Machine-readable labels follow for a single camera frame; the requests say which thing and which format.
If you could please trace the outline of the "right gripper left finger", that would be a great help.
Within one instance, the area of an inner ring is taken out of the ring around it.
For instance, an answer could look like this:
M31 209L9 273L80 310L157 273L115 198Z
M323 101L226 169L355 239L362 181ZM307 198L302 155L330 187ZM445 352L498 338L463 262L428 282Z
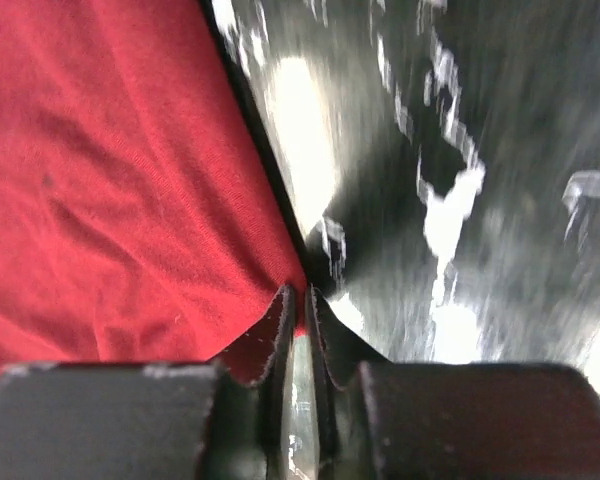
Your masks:
M280 479L283 400L296 293L265 313L275 333L254 358L253 326L206 363L59 363L0 373L0 479Z

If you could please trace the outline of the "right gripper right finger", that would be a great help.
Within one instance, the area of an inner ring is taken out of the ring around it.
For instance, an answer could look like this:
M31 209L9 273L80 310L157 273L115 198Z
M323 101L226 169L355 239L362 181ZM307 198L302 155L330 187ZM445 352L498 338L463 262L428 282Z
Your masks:
M600 399L550 363L394 363L305 295L321 479L600 479Z

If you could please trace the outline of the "dark red t-shirt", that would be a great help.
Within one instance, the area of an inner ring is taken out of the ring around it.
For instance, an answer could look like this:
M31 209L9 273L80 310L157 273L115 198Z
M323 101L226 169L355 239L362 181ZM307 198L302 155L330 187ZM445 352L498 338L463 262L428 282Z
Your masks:
M219 358L306 286L198 1L0 1L0 371Z

